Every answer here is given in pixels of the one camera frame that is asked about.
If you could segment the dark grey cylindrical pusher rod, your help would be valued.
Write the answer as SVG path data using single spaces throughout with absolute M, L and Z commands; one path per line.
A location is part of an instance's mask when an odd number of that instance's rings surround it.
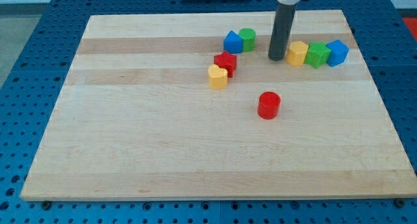
M 297 4 L 277 5 L 268 50 L 268 58 L 272 61 L 281 61 L 285 57 L 296 8 Z

